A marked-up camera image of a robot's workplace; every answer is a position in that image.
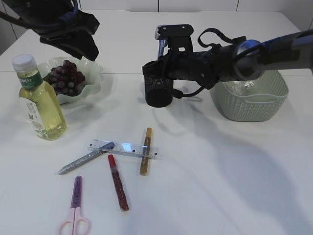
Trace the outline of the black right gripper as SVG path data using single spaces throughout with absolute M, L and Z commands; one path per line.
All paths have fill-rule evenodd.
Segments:
M 220 81 L 217 70 L 220 64 L 215 56 L 220 49 L 219 44 L 209 44 L 208 51 L 193 51 L 191 37 L 172 37 L 167 40 L 164 56 L 157 59 L 161 69 L 161 79 L 189 80 L 199 85 L 215 85 Z

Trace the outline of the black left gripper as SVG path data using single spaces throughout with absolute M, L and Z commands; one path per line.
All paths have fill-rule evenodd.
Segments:
M 99 50 L 91 35 L 95 34 L 100 22 L 93 14 L 80 10 L 77 0 L 11 0 L 9 8 L 19 18 L 11 23 L 40 34 L 63 33 L 40 42 L 58 48 L 67 54 L 95 61 Z

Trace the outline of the right black blue robot arm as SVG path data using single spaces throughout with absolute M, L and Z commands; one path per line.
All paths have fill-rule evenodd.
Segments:
M 265 71 L 311 69 L 313 32 L 297 32 L 260 43 L 247 40 L 202 52 L 169 52 L 142 68 L 155 79 L 190 80 L 207 89 L 218 82 L 255 80 Z

